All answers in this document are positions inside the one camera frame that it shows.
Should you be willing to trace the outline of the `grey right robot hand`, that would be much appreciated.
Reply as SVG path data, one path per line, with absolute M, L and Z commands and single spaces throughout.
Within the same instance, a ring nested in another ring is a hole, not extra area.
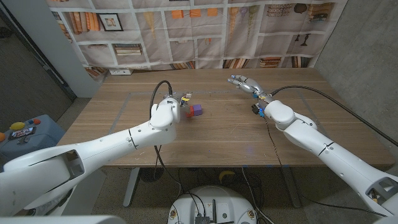
M 235 85 L 240 90 L 253 95 L 254 98 L 261 100 L 267 104 L 274 101 L 270 94 L 266 93 L 263 88 L 252 78 L 243 75 L 231 75 L 228 83 Z

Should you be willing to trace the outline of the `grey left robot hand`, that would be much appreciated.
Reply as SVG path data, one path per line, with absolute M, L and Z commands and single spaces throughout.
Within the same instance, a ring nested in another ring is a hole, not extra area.
M 188 101 L 192 98 L 192 93 L 175 92 L 172 98 L 177 100 L 180 111 L 187 117 L 192 117 L 191 106 Z

